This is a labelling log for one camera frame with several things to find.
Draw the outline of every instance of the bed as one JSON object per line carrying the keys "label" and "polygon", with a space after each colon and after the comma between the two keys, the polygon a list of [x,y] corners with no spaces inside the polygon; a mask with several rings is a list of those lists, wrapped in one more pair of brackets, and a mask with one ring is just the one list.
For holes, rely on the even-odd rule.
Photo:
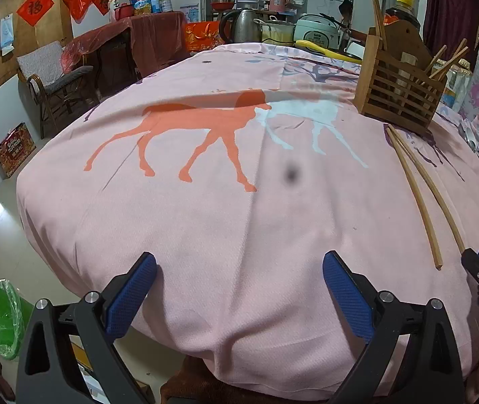
{"label": "bed", "polygon": [[[434,267],[384,124],[352,104],[359,72],[293,48],[232,44],[143,79],[20,173],[28,240],[79,296],[152,252],[158,279],[133,326],[203,358],[225,383],[294,400],[329,398],[364,345],[323,280],[334,249],[401,301],[442,299],[468,374],[479,359],[475,289],[417,174],[444,261]],[[449,113],[435,116],[433,139],[399,133],[479,250],[479,158]]]}

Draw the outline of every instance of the red tablecloth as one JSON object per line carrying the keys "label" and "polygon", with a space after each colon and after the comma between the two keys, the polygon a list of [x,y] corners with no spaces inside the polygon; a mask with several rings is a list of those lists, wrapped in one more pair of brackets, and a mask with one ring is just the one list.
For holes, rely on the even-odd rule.
{"label": "red tablecloth", "polygon": [[82,55],[96,51],[108,40],[131,29],[131,51],[142,77],[159,71],[171,60],[189,57],[183,30],[185,15],[172,11],[123,18],[77,36],[62,53],[64,73],[71,71]]}

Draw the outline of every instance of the wooden board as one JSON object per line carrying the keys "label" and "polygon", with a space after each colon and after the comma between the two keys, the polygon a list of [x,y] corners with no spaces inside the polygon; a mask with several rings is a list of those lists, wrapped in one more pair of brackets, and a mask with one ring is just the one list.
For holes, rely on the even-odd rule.
{"label": "wooden board", "polygon": [[24,56],[54,41],[67,45],[73,39],[71,16],[62,0],[53,0],[54,6],[35,27],[30,26],[17,14],[18,8],[25,1],[0,0],[0,19],[13,13],[15,33],[15,50],[3,57],[0,54],[0,87],[17,74],[18,56]]}
{"label": "wooden board", "polygon": [[368,91],[370,85],[374,80],[374,68],[378,64],[376,54],[381,47],[381,38],[375,35],[369,35],[367,37],[367,47],[365,48],[365,54],[363,56],[363,64],[361,66],[361,73],[368,74],[370,77],[360,77],[357,81],[357,88],[355,90],[355,97],[353,104],[359,110],[359,113],[363,113],[363,107],[368,97]]}
{"label": "wooden board", "polygon": [[[371,34],[375,34],[375,30],[371,27]],[[417,68],[424,70],[432,56],[430,51],[421,39],[419,31],[406,20],[399,20],[391,23],[385,27],[385,34],[387,36],[386,50],[400,62],[402,59],[402,52],[409,53],[417,58]]]}

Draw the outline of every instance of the dark spot on sheet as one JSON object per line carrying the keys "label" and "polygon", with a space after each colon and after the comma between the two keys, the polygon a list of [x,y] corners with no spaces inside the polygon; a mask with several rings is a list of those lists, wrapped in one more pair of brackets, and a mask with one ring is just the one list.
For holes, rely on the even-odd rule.
{"label": "dark spot on sheet", "polygon": [[289,184],[294,184],[299,179],[299,169],[294,165],[289,165],[286,168],[286,174],[284,175],[284,179]]}

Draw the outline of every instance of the electric kettle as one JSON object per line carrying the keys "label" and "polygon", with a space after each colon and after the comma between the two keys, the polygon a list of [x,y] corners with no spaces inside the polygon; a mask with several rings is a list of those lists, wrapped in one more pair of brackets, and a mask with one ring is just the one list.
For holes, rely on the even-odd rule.
{"label": "electric kettle", "polygon": [[[259,15],[253,9],[232,10],[225,14],[219,24],[220,38],[226,44],[240,42],[261,42],[260,27],[254,22]],[[230,37],[225,33],[228,20],[232,20]]]}

